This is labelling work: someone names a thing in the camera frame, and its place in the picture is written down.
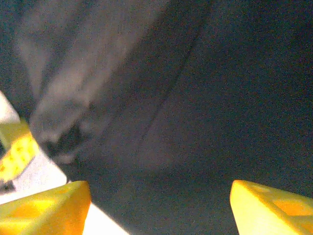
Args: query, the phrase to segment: yellow plastic part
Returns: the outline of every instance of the yellow plastic part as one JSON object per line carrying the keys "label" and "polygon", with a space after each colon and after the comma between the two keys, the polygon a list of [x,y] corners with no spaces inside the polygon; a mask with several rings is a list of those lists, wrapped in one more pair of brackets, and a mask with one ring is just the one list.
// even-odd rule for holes
{"label": "yellow plastic part", "polygon": [[0,182],[7,183],[18,177],[39,151],[25,122],[0,125],[1,141],[10,150],[0,160]]}
{"label": "yellow plastic part", "polygon": [[235,180],[230,204],[240,235],[311,235],[313,199]]}
{"label": "yellow plastic part", "polygon": [[76,181],[0,205],[1,235],[81,235],[91,204],[86,181]]}

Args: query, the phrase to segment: yellow tape measure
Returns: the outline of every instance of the yellow tape measure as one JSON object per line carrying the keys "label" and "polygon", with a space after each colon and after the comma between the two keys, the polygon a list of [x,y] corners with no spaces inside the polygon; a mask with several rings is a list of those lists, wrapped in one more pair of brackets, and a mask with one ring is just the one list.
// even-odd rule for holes
{"label": "yellow tape measure", "polygon": [[33,160],[38,150],[38,144],[30,132],[15,140],[0,160],[0,182],[6,184],[17,178]]}

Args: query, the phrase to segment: dark background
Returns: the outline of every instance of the dark background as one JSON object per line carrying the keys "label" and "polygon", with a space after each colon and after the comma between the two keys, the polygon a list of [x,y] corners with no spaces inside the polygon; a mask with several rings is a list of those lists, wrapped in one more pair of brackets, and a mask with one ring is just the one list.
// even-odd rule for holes
{"label": "dark background", "polygon": [[[63,52],[51,52],[34,91],[14,51],[20,20],[36,4],[1,3],[0,89],[53,159],[70,156],[58,164],[71,180],[87,180],[94,203],[126,230],[237,234],[235,179],[313,197],[309,2],[169,2],[123,61],[112,57],[110,82],[71,128],[63,124],[79,104],[34,117]],[[43,138],[60,126],[57,143]]]}

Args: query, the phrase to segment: dark fabric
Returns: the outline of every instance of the dark fabric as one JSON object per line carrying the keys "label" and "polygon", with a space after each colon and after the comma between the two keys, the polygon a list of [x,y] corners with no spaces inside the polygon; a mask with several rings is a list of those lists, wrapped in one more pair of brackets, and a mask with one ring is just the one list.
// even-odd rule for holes
{"label": "dark fabric", "polygon": [[1,90],[128,231],[236,234],[234,179],[313,197],[309,1],[57,3],[3,27]]}

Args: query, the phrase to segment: white surface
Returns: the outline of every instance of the white surface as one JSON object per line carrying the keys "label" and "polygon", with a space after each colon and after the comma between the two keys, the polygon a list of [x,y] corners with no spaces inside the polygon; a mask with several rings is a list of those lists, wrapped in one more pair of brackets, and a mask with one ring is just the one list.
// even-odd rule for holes
{"label": "white surface", "polygon": [[[0,91],[0,122],[19,122],[20,118],[12,105]],[[15,192],[0,194],[0,204],[33,195],[38,192],[66,184],[66,175],[41,150],[28,168],[13,181]],[[111,220],[94,204],[91,204],[85,221],[83,235],[127,235],[119,225]]]}

